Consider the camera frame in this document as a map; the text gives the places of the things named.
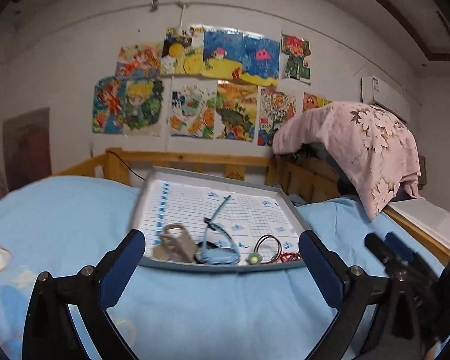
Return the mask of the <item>grey claw hair clip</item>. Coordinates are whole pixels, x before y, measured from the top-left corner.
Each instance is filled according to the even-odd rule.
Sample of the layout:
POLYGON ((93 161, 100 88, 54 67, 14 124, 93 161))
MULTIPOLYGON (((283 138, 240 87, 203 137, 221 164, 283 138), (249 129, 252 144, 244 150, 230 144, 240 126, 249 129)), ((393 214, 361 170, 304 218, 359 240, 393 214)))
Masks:
POLYGON ((159 244, 153 247, 153 257, 174 263, 195 263, 197 244, 181 223, 166 225, 158 235, 159 244))

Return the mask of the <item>blue kids watch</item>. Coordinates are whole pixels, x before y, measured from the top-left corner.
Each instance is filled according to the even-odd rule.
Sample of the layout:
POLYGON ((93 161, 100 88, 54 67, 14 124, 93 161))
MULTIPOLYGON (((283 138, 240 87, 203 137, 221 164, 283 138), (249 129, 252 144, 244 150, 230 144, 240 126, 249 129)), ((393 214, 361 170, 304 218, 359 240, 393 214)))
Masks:
POLYGON ((240 260, 240 251, 223 224, 217 222, 218 215, 232 199, 224 197, 218 208, 210 217, 204 218, 205 230, 195 259, 199 264, 212 266, 236 266, 240 260))

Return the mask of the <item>light blue bed sheet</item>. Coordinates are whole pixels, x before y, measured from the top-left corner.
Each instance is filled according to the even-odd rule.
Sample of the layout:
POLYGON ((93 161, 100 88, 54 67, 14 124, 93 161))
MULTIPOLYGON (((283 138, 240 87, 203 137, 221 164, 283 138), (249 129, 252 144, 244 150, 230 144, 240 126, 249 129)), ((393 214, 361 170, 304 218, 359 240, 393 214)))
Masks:
MULTIPOLYGON (((128 230, 139 191, 53 177, 0 200, 0 346, 22 357, 40 272, 74 275, 128 230)), ((141 359, 303 359, 334 317, 305 267, 203 274, 138 267, 109 316, 141 359)))

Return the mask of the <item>grey shallow tray box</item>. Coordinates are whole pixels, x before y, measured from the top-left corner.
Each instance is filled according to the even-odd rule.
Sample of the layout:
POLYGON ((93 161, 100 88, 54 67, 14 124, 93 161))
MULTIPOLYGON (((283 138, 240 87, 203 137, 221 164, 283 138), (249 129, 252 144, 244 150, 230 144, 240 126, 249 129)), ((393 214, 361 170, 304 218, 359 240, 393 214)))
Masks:
POLYGON ((136 200, 130 228, 145 237, 140 264, 183 272, 265 272, 300 267, 281 262, 278 252, 296 253, 309 226, 281 190, 223 177, 153 167, 136 200), (161 234, 184 230, 209 251, 236 248, 236 264, 169 261, 157 256, 161 234))

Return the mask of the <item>pink floral blanket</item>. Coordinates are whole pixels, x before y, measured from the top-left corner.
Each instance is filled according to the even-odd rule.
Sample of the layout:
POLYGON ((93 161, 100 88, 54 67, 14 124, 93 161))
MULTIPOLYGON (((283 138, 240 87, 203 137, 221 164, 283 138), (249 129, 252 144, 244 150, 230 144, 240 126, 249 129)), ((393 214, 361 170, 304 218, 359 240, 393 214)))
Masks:
POLYGON ((276 155, 319 143, 345 172, 373 220, 399 189, 419 197, 419 153, 394 114, 361 102, 331 102, 291 118, 274 135, 276 155))

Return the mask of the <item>brown door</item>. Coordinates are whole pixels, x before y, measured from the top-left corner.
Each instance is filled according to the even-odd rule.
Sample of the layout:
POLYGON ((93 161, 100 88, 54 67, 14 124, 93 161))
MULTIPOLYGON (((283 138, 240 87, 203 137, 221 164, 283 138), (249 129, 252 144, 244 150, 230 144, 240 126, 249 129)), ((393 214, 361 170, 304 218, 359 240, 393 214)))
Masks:
POLYGON ((9 191, 51 176, 49 108, 5 119, 2 139, 9 191))

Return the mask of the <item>colourful doodle drawing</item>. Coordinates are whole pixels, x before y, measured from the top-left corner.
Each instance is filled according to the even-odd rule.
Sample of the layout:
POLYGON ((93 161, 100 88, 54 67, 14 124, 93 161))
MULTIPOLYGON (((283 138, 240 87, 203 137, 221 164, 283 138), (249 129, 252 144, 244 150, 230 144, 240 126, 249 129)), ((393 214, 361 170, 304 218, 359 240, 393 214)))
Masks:
POLYGON ((257 144, 272 146, 275 133, 297 111, 297 96, 271 88, 260 89, 257 144))

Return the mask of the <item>orange girl blue drawing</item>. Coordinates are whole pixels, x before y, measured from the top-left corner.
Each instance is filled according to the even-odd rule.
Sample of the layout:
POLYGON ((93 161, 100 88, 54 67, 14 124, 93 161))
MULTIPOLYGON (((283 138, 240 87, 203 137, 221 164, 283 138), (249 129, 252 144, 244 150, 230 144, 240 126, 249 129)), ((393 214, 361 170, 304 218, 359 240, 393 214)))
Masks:
POLYGON ((124 82, 116 76, 105 77, 94 88, 91 131, 100 134, 123 134, 124 82))

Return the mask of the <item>blond boy green drawing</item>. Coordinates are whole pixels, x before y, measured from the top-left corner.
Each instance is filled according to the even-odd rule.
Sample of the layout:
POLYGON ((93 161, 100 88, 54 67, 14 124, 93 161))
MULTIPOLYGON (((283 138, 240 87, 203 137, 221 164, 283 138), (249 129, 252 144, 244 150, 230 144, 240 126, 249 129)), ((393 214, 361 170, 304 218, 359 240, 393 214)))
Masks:
POLYGON ((162 80, 127 80, 123 103, 124 133, 128 136, 161 135, 162 80))

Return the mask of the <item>orange fish white drawing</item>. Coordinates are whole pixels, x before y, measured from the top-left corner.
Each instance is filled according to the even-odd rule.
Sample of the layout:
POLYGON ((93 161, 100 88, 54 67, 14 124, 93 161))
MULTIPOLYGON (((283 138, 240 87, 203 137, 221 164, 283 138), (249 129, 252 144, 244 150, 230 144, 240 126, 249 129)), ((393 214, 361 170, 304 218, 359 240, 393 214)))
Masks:
POLYGON ((202 81, 172 90, 169 129, 172 137, 211 140, 215 137, 217 84, 202 81))

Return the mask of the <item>white air conditioner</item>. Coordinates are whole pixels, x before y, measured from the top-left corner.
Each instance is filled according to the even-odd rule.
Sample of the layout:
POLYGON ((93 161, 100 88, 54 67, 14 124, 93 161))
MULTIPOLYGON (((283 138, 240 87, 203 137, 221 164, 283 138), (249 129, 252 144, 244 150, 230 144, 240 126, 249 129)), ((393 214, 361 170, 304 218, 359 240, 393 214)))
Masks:
POLYGON ((381 107, 404 123, 410 122, 410 105, 403 94, 376 76, 361 78, 361 102, 381 107))

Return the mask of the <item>yellow landscape drawing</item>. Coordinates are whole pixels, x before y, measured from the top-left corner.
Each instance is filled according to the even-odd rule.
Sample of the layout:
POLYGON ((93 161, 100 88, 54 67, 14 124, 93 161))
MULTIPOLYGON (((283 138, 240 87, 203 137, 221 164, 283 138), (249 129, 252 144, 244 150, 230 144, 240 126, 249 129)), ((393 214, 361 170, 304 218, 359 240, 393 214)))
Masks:
POLYGON ((215 111, 222 126, 219 139, 252 142, 257 120, 257 85, 217 82, 215 111))

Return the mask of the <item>anime girl drawing upper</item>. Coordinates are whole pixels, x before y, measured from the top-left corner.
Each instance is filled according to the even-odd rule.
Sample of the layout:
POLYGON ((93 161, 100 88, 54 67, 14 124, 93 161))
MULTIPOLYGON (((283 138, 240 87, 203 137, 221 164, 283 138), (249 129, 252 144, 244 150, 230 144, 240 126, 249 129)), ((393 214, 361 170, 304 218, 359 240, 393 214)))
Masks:
POLYGON ((161 68, 162 48, 162 42, 123 46, 118 53, 116 77, 119 79, 157 77, 161 68))

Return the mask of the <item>red hair character drawing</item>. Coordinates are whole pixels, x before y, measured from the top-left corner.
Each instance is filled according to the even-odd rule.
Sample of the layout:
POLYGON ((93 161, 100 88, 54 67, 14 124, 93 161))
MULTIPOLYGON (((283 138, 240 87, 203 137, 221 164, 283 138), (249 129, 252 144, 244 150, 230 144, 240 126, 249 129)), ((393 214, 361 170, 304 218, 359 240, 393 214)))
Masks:
POLYGON ((284 77, 311 82, 311 44, 308 40, 293 35, 281 34, 281 51, 288 59, 284 68, 284 77))

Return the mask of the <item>yellow moon black drawing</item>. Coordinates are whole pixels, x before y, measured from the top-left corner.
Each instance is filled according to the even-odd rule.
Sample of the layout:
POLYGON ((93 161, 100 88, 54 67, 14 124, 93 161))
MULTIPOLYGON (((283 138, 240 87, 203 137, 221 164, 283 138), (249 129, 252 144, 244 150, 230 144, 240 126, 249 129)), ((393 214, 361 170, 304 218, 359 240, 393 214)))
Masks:
POLYGON ((205 27, 168 28, 161 53, 160 74, 163 76, 201 74, 203 68, 205 27))

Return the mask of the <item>blue sea jellyfish painting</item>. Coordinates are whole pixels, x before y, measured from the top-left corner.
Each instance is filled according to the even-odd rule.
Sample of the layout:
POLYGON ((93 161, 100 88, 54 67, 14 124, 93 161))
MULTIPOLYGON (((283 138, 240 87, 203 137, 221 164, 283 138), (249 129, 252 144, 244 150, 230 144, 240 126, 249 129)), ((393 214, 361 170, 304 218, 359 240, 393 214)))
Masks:
POLYGON ((275 87, 280 75, 280 44, 257 33, 207 26, 201 75, 275 87))

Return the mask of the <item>wooden bed frame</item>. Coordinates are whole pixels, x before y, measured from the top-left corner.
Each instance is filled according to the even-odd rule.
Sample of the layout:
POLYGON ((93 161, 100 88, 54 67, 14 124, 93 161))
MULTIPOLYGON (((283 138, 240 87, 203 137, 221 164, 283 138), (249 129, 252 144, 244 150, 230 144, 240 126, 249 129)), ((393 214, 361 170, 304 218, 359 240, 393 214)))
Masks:
POLYGON ((103 154, 56 174, 102 177, 129 185, 133 172, 144 171, 150 167, 182 169, 260 185, 279 185, 286 194, 298 194, 309 203, 319 203, 339 196, 338 175, 328 164, 317 159, 308 159, 305 166, 300 166, 290 155, 266 158, 108 148, 103 154))

